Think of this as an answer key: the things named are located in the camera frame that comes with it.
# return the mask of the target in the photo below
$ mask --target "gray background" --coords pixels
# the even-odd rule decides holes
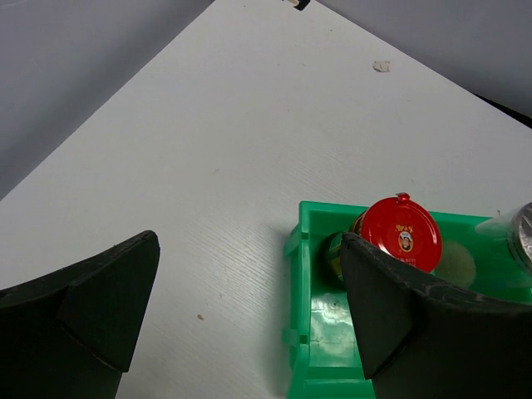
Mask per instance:
[[[532,1],[320,1],[465,89],[532,116]]]
[[[0,199],[213,1],[0,0]]]

